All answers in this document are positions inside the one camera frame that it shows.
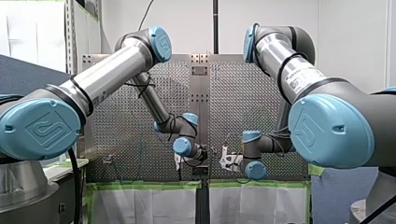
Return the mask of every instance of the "white wall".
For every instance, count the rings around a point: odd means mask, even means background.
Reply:
[[[149,0],[102,0],[102,52],[137,30]],[[157,0],[142,29],[160,25],[170,35],[173,53],[206,53],[213,49],[212,0]]]
[[[381,91],[388,80],[390,0],[321,0],[319,69],[363,91]]]
[[[319,0],[219,0],[219,53],[241,54],[247,28],[298,26],[318,46]]]
[[[319,0],[220,0],[219,53],[242,53],[246,29],[262,25],[304,28],[318,42]],[[102,0],[102,50],[109,53],[120,36],[136,31],[149,0]],[[174,53],[213,52],[212,0],[154,1],[143,28],[161,25]]]

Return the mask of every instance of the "robotic arm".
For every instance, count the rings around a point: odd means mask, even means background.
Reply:
[[[366,94],[344,79],[325,77],[313,65],[312,40],[296,27],[253,25],[246,33],[244,59],[276,81],[284,100],[277,128],[290,131],[290,139],[277,136],[279,144],[259,131],[243,133],[240,165],[249,178],[263,178],[261,153],[278,152],[281,146],[323,167],[394,166],[394,88]]]
[[[150,27],[123,36],[114,54],[60,86],[48,85],[21,99],[4,96],[0,104],[0,152],[21,161],[46,160],[65,153],[77,141],[94,108],[132,78],[156,121],[156,130],[181,135],[174,151],[201,158],[201,150],[194,144],[198,117],[186,113],[171,119],[156,91],[144,87],[149,83],[146,72],[171,55],[165,30]]]

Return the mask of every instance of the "black cable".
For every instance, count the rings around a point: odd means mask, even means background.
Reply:
[[[75,215],[74,215],[74,222],[78,224],[79,223],[79,214],[80,214],[80,208],[81,208],[81,184],[80,182],[80,177],[79,177],[79,169],[78,169],[78,164],[77,164],[77,159],[76,155],[74,154],[73,148],[70,148],[68,151],[70,161],[72,163],[72,169],[73,169],[73,178],[74,178],[74,185],[75,185]]]
[[[181,181],[181,164],[178,166],[177,175],[178,175],[178,181]]]
[[[235,166],[236,158],[238,157],[238,155],[239,155],[241,152],[242,152],[242,148],[239,149],[239,151],[236,153],[235,159],[233,159],[233,164],[232,164],[233,167]],[[248,182],[251,181],[251,179],[248,179],[246,182],[239,181],[239,180],[236,178],[236,176],[233,174],[233,171],[232,171],[232,176],[233,176],[233,180],[234,180],[236,183],[241,184],[241,185],[247,184]]]
[[[291,105],[291,103],[290,103],[288,97],[286,97],[286,94],[285,94],[285,92],[283,91],[283,88],[282,88],[282,73],[283,73],[283,69],[286,67],[286,65],[287,65],[292,59],[297,58],[297,57],[301,57],[301,58],[304,58],[304,59],[308,60],[308,58],[306,57],[306,55],[305,55],[304,53],[295,52],[295,53],[291,54],[291,55],[290,55],[289,57],[287,57],[287,58],[283,61],[283,63],[280,65],[279,70],[278,70],[278,72],[277,72],[277,77],[276,77],[276,85],[277,85],[277,87],[279,88],[279,92],[280,92],[280,94],[282,95],[283,99],[285,99],[285,101],[286,101],[289,105]]]
[[[169,135],[169,138],[168,138],[168,142],[171,140],[172,135],[175,133],[174,130],[175,130],[175,128],[176,128],[176,120],[177,120],[177,119],[183,119],[183,120],[185,120],[188,124],[190,124],[190,126],[194,129],[194,132],[195,132],[195,136],[185,135],[185,134],[180,134],[179,136],[186,136],[186,137],[190,137],[190,138],[193,138],[193,139],[196,138],[196,136],[198,135],[198,131],[197,131],[197,128],[195,127],[195,124],[193,124],[193,123],[190,122],[189,120],[185,119],[183,116],[177,116],[177,117],[176,117],[176,116],[175,116],[174,114],[172,114],[172,113],[169,113],[169,116],[172,117],[172,120],[171,120],[171,124],[169,125],[170,135]]]
[[[184,161],[184,163],[186,163],[188,166],[190,166],[190,167],[192,167],[192,168],[195,168],[195,167],[197,167],[197,166],[200,166],[200,165],[202,165],[202,163],[204,163],[204,161],[200,161],[198,164],[192,165],[192,164],[189,164],[189,163],[186,161],[186,159],[184,159],[184,157],[181,157],[181,159]]]
[[[393,204],[396,203],[396,195],[393,196],[391,199],[387,200],[384,204],[382,204],[379,208],[377,208],[370,216],[364,219],[361,224],[367,224],[373,221],[376,217],[378,217],[381,213],[391,207]]]
[[[253,24],[253,28],[252,28],[252,33],[253,33],[253,38],[252,38],[253,39],[253,53],[254,53],[254,56],[256,57],[256,60],[257,60],[257,66],[260,68],[260,70],[262,70],[262,72],[266,76],[270,77],[270,74],[262,68],[262,65],[259,62],[259,53],[257,52],[257,49],[256,49],[256,29],[259,26],[260,25],[256,22],[256,23]]]
[[[148,13],[149,13],[149,8],[151,7],[151,4],[152,4],[153,2],[154,2],[154,0],[151,0],[151,2],[149,2],[148,8],[146,9],[145,16],[143,17],[142,21],[140,22],[138,31],[140,31],[140,29],[142,29],[143,22],[145,21],[147,15],[148,15]]]
[[[169,124],[169,129],[171,131],[171,133],[169,134],[169,138],[168,138],[168,142],[172,139],[172,135],[174,134],[174,130],[176,127],[176,117],[174,114],[169,113],[169,116],[172,117],[171,123]]]
[[[155,88],[155,84],[150,83],[151,80],[152,80],[152,78],[151,78],[151,73],[150,73],[150,72],[147,72],[147,74],[148,74],[148,80],[147,80],[146,83],[143,84],[143,85],[131,84],[131,83],[124,83],[124,85],[126,85],[126,86],[144,87],[143,90],[142,90],[141,92],[139,92],[139,94],[137,95],[137,98],[140,98],[140,97],[142,96],[143,92],[145,92],[145,90],[146,90],[149,86]]]

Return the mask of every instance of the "white object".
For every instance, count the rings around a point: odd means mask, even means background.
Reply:
[[[194,224],[195,189],[100,190],[92,196],[92,223]]]
[[[228,155],[228,147],[222,146],[220,165],[221,169],[241,172],[241,161],[243,159],[242,155]]]
[[[307,223],[307,193],[305,188],[211,188],[210,223]]]

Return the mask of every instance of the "metal bracket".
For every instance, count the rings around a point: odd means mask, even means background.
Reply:
[[[207,66],[193,66],[191,73],[193,76],[207,76]]]

